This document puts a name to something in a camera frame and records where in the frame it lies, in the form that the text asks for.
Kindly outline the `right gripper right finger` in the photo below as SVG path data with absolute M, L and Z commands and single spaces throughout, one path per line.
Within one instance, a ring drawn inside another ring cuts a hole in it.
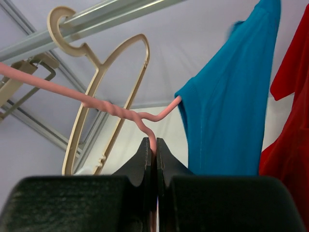
M 161 232 L 304 232 L 286 187 L 272 177 L 199 176 L 157 139 Z

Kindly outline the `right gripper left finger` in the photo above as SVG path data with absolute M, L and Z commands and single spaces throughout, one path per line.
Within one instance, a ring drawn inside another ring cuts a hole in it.
M 0 215 L 3 232 L 148 232 L 151 150 L 111 175 L 32 176 L 19 181 Z

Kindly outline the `blue t shirt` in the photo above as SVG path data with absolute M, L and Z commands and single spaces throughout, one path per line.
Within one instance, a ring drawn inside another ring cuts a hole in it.
M 279 0 L 261 0 L 225 44 L 175 93 L 198 175 L 257 175 L 281 18 Z

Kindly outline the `red t shirt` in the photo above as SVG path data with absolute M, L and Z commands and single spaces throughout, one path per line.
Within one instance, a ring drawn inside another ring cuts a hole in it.
M 291 193 L 305 223 L 309 221 L 309 9 L 271 84 L 279 101 L 294 94 L 291 112 L 279 137 L 262 153 L 259 174 L 279 179 Z

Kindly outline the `beige plastic hanger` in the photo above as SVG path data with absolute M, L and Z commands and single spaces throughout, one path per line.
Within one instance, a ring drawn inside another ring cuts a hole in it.
M 146 57 L 142 69 L 140 71 L 140 75 L 137 78 L 136 84 L 131 91 L 126 103 L 125 103 L 125 110 L 130 109 L 132 102 L 137 94 L 137 91 L 140 87 L 141 81 L 147 69 L 149 60 L 150 60 L 150 47 L 149 42 L 144 34 L 135 35 L 122 44 L 120 44 L 110 55 L 109 57 L 102 63 L 100 62 L 99 58 L 95 55 L 95 53 L 91 50 L 88 44 L 83 43 L 81 46 L 76 47 L 70 45 L 68 42 L 65 41 L 63 38 L 60 29 L 59 29 L 59 22 L 64 17 L 69 17 L 75 14 L 75 11 L 66 6 L 58 6 L 51 10 L 47 17 L 47 26 L 49 34 L 56 43 L 56 45 L 65 53 L 74 56 L 74 57 L 82 57 L 85 56 L 88 60 L 94 65 L 96 72 L 92 77 L 92 80 L 84 94 L 86 97 L 90 97 L 90 99 L 94 99 L 94 95 L 96 90 L 103 79 L 104 74 L 108 70 L 108 68 L 112 65 L 112 63 L 118 58 L 118 56 L 124 52 L 129 46 L 133 45 L 138 41 L 142 41 L 146 48 Z M 64 158 L 63 166 L 62 166 L 62 174 L 63 175 L 73 175 L 73 165 L 75 161 L 75 154 L 77 151 L 78 143 L 81 137 L 81 132 L 85 123 L 85 119 L 88 114 L 88 109 L 81 105 L 79 111 L 77 113 L 71 135 L 68 142 L 68 147 L 66 150 L 66 155 Z

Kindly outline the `pink hanger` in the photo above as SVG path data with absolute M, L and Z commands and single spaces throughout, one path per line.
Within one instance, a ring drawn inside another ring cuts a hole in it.
M 152 115 L 150 113 L 141 112 L 137 113 L 128 109 L 121 108 L 117 105 L 111 104 L 107 101 L 101 101 L 94 97 L 88 96 L 81 92 L 78 92 L 73 89 L 55 84 L 53 82 L 48 82 L 44 79 L 38 78 L 31 74 L 19 71 L 14 69 L 6 64 L 0 64 L 0 73 L 4 76 L 7 76 L 11 79 L 20 81 L 31 86 L 38 87 L 53 93 L 57 93 L 75 100 L 78 100 L 82 103 L 82 106 L 88 108 L 95 108 L 103 112 L 107 112 L 110 115 L 117 116 L 121 119 L 127 119 L 133 121 L 137 127 L 144 132 L 150 139 L 150 149 L 152 151 L 151 156 L 151 173 L 156 174 L 156 137 L 154 132 L 145 126 L 143 119 L 147 119 L 151 122 L 158 122 L 164 119 L 180 102 L 181 97 L 177 97 L 170 103 L 162 112 L 157 115 Z

